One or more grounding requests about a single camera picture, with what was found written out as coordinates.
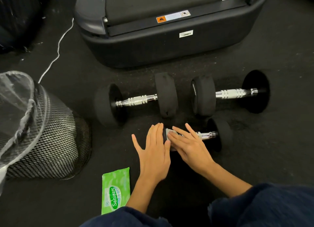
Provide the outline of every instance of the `treadmill belt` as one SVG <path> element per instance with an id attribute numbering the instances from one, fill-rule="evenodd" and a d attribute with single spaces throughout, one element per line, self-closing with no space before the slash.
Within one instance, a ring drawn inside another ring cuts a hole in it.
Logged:
<path id="1" fill-rule="evenodd" d="M 106 0 L 106 17 L 112 26 L 216 1 L 220 0 Z"/>

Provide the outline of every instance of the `dark sleeve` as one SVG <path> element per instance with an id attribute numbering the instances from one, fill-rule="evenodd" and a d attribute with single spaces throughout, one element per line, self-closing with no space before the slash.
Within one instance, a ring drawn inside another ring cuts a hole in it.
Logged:
<path id="1" fill-rule="evenodd" d="M 213 226 L 313 226 L 314 189 L 259 184 L 208 207 Z"/>
<path id="2" fill-rule="evenodd" d="M 86 221 L 80 227 L 171 227 L 164 218 L 154 219 L 130 207 L 121 207 L 114 212 L 100 215 Z"/>

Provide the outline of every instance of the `orange warning label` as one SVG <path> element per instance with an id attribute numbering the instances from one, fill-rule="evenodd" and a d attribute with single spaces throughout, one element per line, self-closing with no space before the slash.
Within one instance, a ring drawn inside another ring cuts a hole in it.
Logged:
<path id="1" fill-rule="evenodd" d="M 158 17 L 158 18 L 156 18 L 156 19 L 157 19 L 157 22 L 158 22 L 158 23 L 166 22 L 166 21 L 167 21 L 165 16 Z"/>

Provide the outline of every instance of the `person's right hand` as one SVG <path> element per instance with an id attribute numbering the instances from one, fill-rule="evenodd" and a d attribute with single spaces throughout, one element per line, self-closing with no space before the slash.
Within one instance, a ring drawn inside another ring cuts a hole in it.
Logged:
<path id="1" fill-rule="evenodd" d="M 189 133 L 173 126 L 172 129 L 183 136 L 170 131 L 168 133 L 168 139 L 171 141 L 172 146 L 178 151 L 183 161 L 195 172 L 205 176 L 207 171 L 211 168 L 211 165 L 215 164 L 215 162 L 198 134 L 194 132 L 187 123 L 185 127 Z"/>

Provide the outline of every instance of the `person's left hand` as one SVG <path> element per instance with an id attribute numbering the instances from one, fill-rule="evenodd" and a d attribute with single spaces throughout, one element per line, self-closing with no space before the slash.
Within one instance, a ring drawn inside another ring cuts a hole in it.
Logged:
<path id="1" fill-rule="evenodd" d="M 135 135 L 132 134 L 134 147 L 139 154 L 139 179 L 150 180 L 155 185 L 166 178 L 170 167 L 170 141 L 167 140 L 164 144 L 163 128 L 162 123 L 151 126 L 146 137 L 145 150 L 139 146 Z"/>

